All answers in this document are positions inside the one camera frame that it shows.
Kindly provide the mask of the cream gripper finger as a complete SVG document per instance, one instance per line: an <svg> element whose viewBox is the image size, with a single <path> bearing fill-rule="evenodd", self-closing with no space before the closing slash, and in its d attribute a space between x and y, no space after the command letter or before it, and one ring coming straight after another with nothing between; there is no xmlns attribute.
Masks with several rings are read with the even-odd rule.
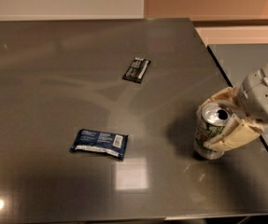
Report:
<svg viewBox="0 0 268 224"><path fill-rule="evenodd" d="M217 103L221 107L227 109L231 114L235 113L238 116L244 116L246 111L240 105L237 97L238 92L238 87L227 87L221 91L218 91L198 106L196 115L199 116L201 114L201 111L205 105Z"/></svg>
<svg viewBox="0 0 268 224"><path fill-rule="evenodd" d="M233 114L221 133L207 140L205 146L217 152L225 152L252 142L263 132L263 122L252 117L241 119Z"/></svg>

